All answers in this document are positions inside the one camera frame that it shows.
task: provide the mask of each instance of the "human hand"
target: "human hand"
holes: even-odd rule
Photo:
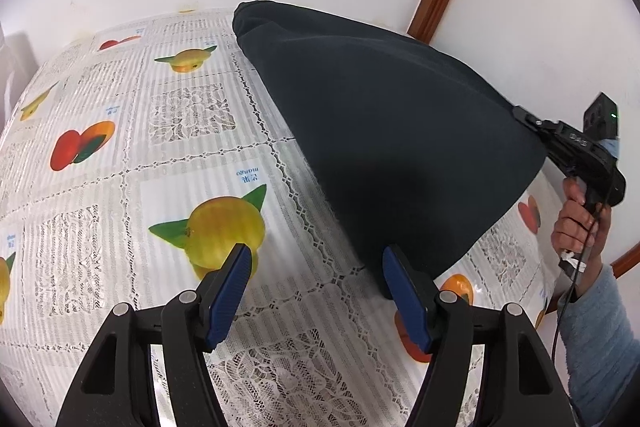
[[[558,214],[558,220],[551,234],[551,245],[560,255],[564,250],[570,250],[577,254],[582,251],[584,244],[591,248],[591,254],[586,263],[580,283],[576,285],[578,296],[585,293],[600,275],[602,259],[600,254],[607,242],[607,235],[611,226],[611,207],[605,205],[600,211],[598,222],[593,225],[591,233],[589,228],[593,224],[594,217],[585,210],[584,193],[575,178],[566,178],[562,182],[562,189],[566,201]]]

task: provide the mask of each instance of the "printed fruit image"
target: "printed fruit image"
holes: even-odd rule
[[[529,201],[527,201],[527,203],[528,204],[522,202],[518,203],[520,217],[531,233],[538,233],[541,224],[538,203],[536,202],[536,198],[533,196],[529,196]]]
[[[158,223],[149,232],[182,248],[199,279],[220,269],[236,243],[244,243],[251,249],[253,276],[265,234],[260,210],[266,194],[267,185],[260,185],[242,198],[212,198],[194,208],[189,219]]]
[[[462,273],[449,277],[440,287],[440,291],[451,290],[457,296],[465,299],[470,306],[474,305],[474,287]]]
[[[94,152],[106,144],[116,130],[116,124],[111,120],[94,123],[84,130],[82,134],[70,130],[64,132],[58,138],[49,166],[53,171],[62,171],[71,163],[81,163]]]
[[[98,51],[106,50],[107,48],[111,48],[112,46],[115,46],[117,44],[122,44],[123,42],[129,42],[129,41],[133,41],[135,39],[139,39],[141,36],[142,35],[133,35],[131,37],[127,37],[126,39],[122,39],[121,41],[111,40],[111,41],[103,42],[100,45],[100,48],[98,49]]]
[[[217,46],[205,48],[203,50],[184,50],[174,55],[174,57],[156,58],[156,62],[168,62],[171,69],[176,73],[189,73],[195,71],[211,56],[211,52]]]
[[[396,324],[396,329],[398,330],[398,335],[400,335],[402,345],[404,346],[404,349],[406,349],[406,352],[409,354],[409,356],[416,362],[431,362],[431,353],[428,355],[426,353],[423,353],[416,344],[412,343],[411,339],[409,338],[409,333],[406,332],[406,328],[404,327],[404,323],[402,322],[400,312],[396,312],[396,314],[394,315],[394,323]]]
[[[7,259],[0,257],[0,324],[4,321],[4,303],[9,298],[9,290],[11,289],[11,279],[9,275],[14,265],[14,259],[15,252]]]
[[[459,297],[465,299],[466,302],[470,306],[474,304],[474,287],[469,282],[462,273],[456,273],[449,277],[444,284],[440,287],[440,291],[450,290]],[[409,338],[409,334],[406,332],[406,328],[402,323],[402,317],[399,312],[396,312],[394,316],[394,322],[396,324],[396,330],[398,330],[398,335],[400,335],[400,340],[402,341],[402,345],[404,349],[409,354],[409,356],[414,359],[416,362],[431,362],[431,355],[426,355],[422,352],[420,347],[416,346],[412,343]]]
[[[49,89],[47,89],[45,92],[43,92],[33,102],[28,103],[23,108],[21,108],[22,114],[20,115],[20,120],[27,120],[27,118],[29,118],[33,113],[35,113],[36,109],[38,108],[38,106],[42,102],[44,102],[45,98],[47,98],[49,96],[49,92],[51,91],[51,89],[53,89],[53,87],[56,84],[53,84],[53,86],[49,87]]]
[[[548,305],[548,302],[545,300],[545,307],[542,308],[542,310],[540,311],[540,313],[538,314],[538,317],[536,318],[536,325],[534,326],[536,329],[538,329],[538,326],[540,325],[540,323],[542,322],[542,319],[545,318],[545,313],[546,313],[546,307]]]

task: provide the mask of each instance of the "black cloth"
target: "black cloth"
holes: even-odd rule
[[[626,385],[625,390],[613,404],[601,427],[628,427],[638,425],[638,403],[640,402],[640,367]]]
[[[241,4],[233,28],[386,295],[386,245],[435,278],[542,167],[545,148],[512,105],[421,42],[270,1]]]

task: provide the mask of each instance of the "person's arm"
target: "person's arm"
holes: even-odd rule
[[[613,270],[603,266],[600,257],[609,233],[610,208],[602,210],[587,237],[593,216],[582,207],[584,195],[575,180],[564,181],[564,193],[568,199],[551,236],[554,249],[558,254],[580,252],[585,241],[593,247],[575,295],[565,296],[558,304],[562,310],[565,299],[570,299],[560,322],[569,393],[586,424],[592,426],[604,419],[635,373],[640,343],[634,339]]]

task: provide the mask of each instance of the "blue sleeve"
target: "blue sleeve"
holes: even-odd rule
[[[591,288],[567,305],[560,335],[566,347],[569,393],[586,424],[597,425],[640,362],[640,343],[634,339],[609,265],[603,266]]]

